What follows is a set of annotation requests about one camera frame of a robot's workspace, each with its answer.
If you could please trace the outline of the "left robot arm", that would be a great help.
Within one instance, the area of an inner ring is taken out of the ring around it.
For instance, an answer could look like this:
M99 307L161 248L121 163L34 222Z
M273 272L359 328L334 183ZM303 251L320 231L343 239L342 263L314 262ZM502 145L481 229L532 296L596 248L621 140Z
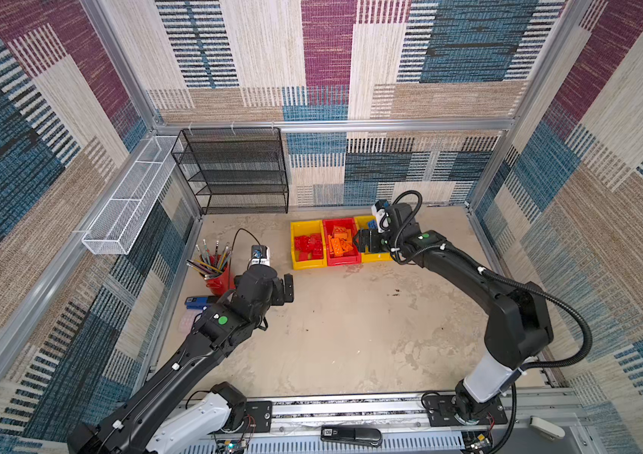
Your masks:
M190 333L150 380L99 424L78 424L68 437L71 453L145 453L160 424L204 376L256 329L266 330L266 313L294 301L291 274L279 277L255 264L236 278L236 288L196 317Z

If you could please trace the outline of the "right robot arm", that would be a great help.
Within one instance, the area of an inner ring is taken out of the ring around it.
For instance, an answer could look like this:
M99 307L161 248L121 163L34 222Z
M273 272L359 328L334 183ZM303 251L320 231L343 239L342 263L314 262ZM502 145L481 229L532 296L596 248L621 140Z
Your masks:
M434 230L422 231L416 221L419 210L401 197L379 200L372 205L376 229L358 234L355 241L388 253L399 265L416 265L442 276L485 313L485 352L456 386L452 400L459 423L478 423L527 370L569 367L588 356L593 333L573 306L535 283L519 283L491 271ZM538 355L554 340L550 305L561 308L578 325L582 345L565 359L539 361Z

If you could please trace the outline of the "right yellow plastic bin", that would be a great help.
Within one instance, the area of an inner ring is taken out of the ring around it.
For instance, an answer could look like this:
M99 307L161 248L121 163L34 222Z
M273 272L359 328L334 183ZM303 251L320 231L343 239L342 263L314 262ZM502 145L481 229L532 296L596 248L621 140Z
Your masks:
M376 228L374 216L357 216L353 219L355 220L357 231L362 229ZM392 261L391 255L389 253L377 253L376 255L371 255L370 253L361 253L361 259L363 263Z

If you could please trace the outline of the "yellow plastic bin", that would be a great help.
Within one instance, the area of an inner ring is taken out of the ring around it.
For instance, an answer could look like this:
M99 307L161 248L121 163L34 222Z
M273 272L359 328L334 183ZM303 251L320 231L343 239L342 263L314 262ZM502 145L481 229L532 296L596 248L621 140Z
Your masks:
M295 271L327 267L326 239L320 219L291 222L290 234L292 266Z
M376 228L374 216L357 216L353 219L355 220L357 231L362 229ZM376 255L371 255L370 253L361 253L361 259L363 263L392 261L391 255L389 253L377 253Z

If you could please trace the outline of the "red plastic bin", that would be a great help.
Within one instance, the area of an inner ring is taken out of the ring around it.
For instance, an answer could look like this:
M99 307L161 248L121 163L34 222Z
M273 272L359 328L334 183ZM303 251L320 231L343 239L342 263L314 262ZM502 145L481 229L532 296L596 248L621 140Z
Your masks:
M353 241L357 234L353 218L324 219L322 230L326 241L327 264L330 267L361 263L361 253Z

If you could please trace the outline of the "red metal pencil cup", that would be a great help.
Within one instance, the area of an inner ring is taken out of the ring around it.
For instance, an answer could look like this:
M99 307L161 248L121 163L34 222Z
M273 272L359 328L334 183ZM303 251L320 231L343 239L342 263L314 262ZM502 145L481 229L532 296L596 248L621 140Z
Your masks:
M188 259L186 265L197 272L205 281L205 285L211 294L216 297L222 296L234 288L234 275L230 270L232 259L232 248L226 243L223 248L219 241L210 248L206 240L195 246L198 257Z

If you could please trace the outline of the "left yellow plastic bin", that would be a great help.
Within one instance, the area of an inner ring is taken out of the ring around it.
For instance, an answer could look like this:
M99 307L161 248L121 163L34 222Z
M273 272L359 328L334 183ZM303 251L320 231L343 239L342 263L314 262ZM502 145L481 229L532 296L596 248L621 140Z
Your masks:
M292 266L295 271L327 267L326 239L320 219L291 222L290 234Z

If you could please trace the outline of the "blue stapler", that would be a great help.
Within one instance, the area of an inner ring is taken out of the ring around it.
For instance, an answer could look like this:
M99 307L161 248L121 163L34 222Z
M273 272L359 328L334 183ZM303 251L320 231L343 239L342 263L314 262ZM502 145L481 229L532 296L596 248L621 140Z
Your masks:
M218 296L191 296L185 300L187 309L205 310L209 305L216 303L219 300Z

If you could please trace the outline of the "pink calculator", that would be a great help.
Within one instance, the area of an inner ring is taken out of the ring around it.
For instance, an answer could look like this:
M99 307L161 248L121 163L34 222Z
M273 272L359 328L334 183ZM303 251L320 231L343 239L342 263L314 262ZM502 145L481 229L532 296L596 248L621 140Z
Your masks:
M196 316L198 316L198 311L196 309L185 310L181 320L179 321L179 333L181 333L181 335L186 336L191 332Z

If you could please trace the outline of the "black remote on rail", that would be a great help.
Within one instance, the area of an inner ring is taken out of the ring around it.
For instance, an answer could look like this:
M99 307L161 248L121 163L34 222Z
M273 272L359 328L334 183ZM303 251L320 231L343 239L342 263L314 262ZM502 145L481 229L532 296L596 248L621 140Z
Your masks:
M366 448L380 448L383 443L383 435L379 429L371 427L323 426L321 428L321 441L366 446Z

